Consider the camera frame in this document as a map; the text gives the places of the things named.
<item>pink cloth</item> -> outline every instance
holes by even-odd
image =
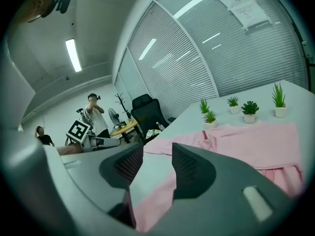
[[[294,124],[260,123],[197,131],[173,139],[155,139],[144,152],[172,154],[172,143],[181,143],[242,160],[291,197],[302,192],[299,140]],[[147,232],[172,206],[176,189],[175,171],[134,209],[137,230]]]

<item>ceiling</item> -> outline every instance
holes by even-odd
[[[111,75],[119,36],[135,1],[71,0],[65,14],[53,11],[9,33],[11,58],[36,92],[26,114],[72,87]],[[71,38],[83,69],[78,73],[65,46]]]

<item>black shirt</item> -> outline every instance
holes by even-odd
[[[37,138],[39,138],[40,141],[45,145],[50,145],[50,143],[53,143],[49,135],[38,136]]]

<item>desk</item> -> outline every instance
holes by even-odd
[[[130,141],[127,137],[126,131],[134,128],[134,130],[137,132],[137,134],[140,135],[140,139],[143,141],[143,143],[145,143],[144,138],[143,138],[139,128],[137,127],[137,125],[138,125],[138,122],[136,120],[133,120],[132,123],[127,123],[127,125],[124,128],[121,128],[119,131],[115,131],[115,132],[111,133],[110,136],[117,136],[117,135],[121,134],[123,136],[124,140],[126,141],[126,143],[129,144]]]
[[[240,106],[249,100],[256,102],[259,107],[256,115],[260,121],[295,123],[299,133],[302,170],[306,182],[309,183],[312,179],[315,160],[315,94],[287,81],[281,81],[281,85],[287,106],[285,118],[276,118],[275,116],[275,105],[272,101],[274,84],[221,98],[209,99],[207,102],[210,105],[210,110],[217,114],[218,126],[226,123],[230,125],[246,124],[242,112],[236,115],[230,113],[226,101],[231,96],[239,98]],[[155,139],[172,138],[202,130],[203,121],[200,118],[199,104],[199,102],[191,104]],[[136,207],[144,197],[149,195],[165,180],[172,170],[171,156],[144,153],[143,165],[130,186],[132,206]]]

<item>white blinds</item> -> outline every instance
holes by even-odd
[[[173,15],[190,1],[158,0]],[[204,56],[220,96],[282,79],[306,87],[301,46],[281,5],[256,2],[272,24],[245,31],[219,0],[203,0],[178,18]]]
[[[143,57],[149,43],[153,45]],[[157,4],[153,3],[141,19],[128,48],[152,98],[159,100],[166,118],[177,117],[201,98],[216,97],[197,50],[178,24]]]
[[[149,93],[128,49],[121,63],[119,75],[132,100],[145,93]]]

